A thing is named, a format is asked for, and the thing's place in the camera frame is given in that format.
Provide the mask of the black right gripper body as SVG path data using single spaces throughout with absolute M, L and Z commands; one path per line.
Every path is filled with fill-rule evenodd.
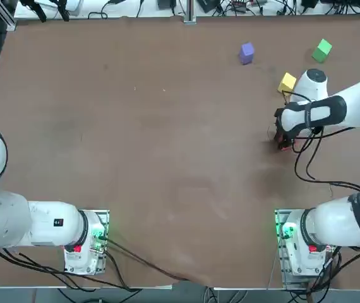
M 282 122 L 282 114 L 284 111 L 291 112 L 291 114 L 285 115 L 285 121 Z M 297 119 L 295 113 L 297 107 L 284 107 L 275 111 L 275 135 L 274 141 L 277 143 L 278 149 L 290 149 L 293 145 L 292 139 L 290 139 L 287 133 L 297 125 Z

